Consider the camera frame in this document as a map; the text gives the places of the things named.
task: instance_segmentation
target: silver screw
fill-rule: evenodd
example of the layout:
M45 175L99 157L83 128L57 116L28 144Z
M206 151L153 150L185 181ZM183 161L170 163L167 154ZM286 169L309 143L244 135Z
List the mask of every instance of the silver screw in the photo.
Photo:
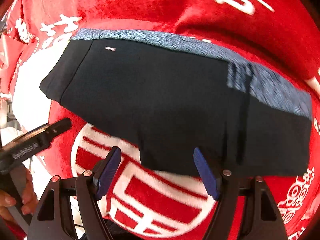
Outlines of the silver screw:
M85 171L85 172L83 173L83 175L84 175L85 177L89 177L89 176L92 175L92 171L87 170L87 171Z
M232 174L231 171L229 171L229 170L223 170L222 173L224 176L231 176L231 174Z
M257 182L263 182L263 178L262 178L261 176L257 176L257 177L256 177L256 181L257 181Z
M53 176L52 178L51 178L51 181L52 182L57 182L59 180L59 176Z

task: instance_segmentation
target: black garment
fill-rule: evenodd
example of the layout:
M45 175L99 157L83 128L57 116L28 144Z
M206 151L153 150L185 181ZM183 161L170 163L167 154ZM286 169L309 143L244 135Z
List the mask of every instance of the black garment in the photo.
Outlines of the black garment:
M229 88L227 75L225 61L135 41L71 40L40 89L137 144L153 170L198 176L193 150L201 147L233 174L302 175L311 121Z

